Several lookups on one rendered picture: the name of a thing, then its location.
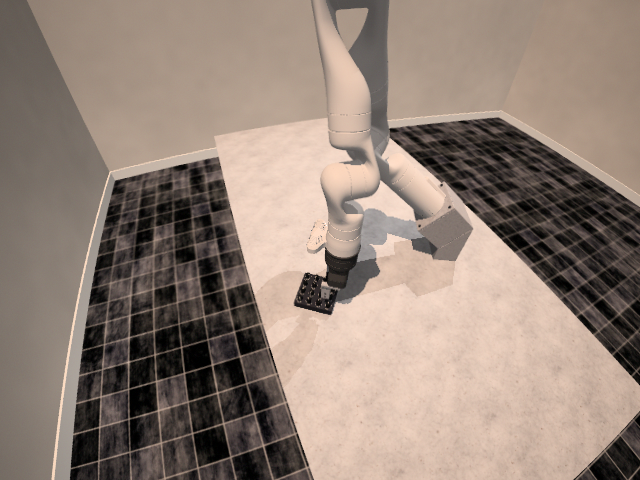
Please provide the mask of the black knob box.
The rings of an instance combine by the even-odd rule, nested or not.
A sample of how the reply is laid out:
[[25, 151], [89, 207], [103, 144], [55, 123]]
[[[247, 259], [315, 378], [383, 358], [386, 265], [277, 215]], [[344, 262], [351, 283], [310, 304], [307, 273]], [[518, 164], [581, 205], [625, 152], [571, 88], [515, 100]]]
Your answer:
[[322, 281], [327, 282], [326, 276], [322, 277], [318, 274], [305, 273], [297, 292], [297, 295], [299, 294], [298, 298], [296, 295], [294, 300], [294, 306], [331, 315], [338, 291], [330, 289], [329, 299], [321, 298]]

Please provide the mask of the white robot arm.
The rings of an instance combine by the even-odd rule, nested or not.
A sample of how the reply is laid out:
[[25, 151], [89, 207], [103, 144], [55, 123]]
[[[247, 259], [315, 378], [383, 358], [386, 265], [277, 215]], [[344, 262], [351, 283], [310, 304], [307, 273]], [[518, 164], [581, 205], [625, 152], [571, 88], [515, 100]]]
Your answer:
[[[389, 0], [311, 0], [311, 3], [325, 79], [329, 142], [335, 149], [346, 150], [352, 159], [329, 164], [321, 173], [329, 233], [339, 240], [352, 240], [360, 235], [364, 210], [354, 200], [374, 195], [380, 180], [421, 217], [434, 216], [442, 208], [446, 195], [404, 155], [396, 153], [385, 160], [381, 158], [390, 139]], [[368, 8], [370, 12], [347, 51], [338, 30], [336, 11], [354, 8]]]

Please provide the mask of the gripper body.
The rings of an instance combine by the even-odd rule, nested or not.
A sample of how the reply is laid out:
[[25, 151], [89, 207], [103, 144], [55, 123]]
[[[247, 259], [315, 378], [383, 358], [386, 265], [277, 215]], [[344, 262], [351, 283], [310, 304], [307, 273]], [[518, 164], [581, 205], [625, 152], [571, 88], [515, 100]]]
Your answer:
[[339, 240], [329, 233], [325, 220], [315, 221], [307, 242], [307, 252], [316, 254], [325, 247], [325, 262], [329, 267], [328, 286], [340, 289], [346, 287], [348, 271], [357, 263], [360, 242], [361, 233], [352, 240]]

